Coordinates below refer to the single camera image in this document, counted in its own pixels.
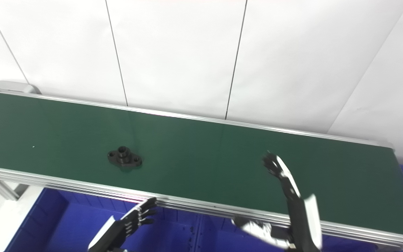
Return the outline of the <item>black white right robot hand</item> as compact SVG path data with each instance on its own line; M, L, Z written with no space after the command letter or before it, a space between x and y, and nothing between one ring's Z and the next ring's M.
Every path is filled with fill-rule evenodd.
M285 252L320 252L323 234L316 196L303 199L296 182L283 160L267 153L263 165L277 177L286 198L290 225L286 231L273 228L270 223L235 216L231 222L243 232Z

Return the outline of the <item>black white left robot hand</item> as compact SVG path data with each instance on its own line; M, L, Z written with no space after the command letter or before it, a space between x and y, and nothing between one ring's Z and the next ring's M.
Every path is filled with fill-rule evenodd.
M151 197L131 208L122 218L109 217L88 245L88 252L127 252L121 246L140 227L150 225L157 213L157 198Z

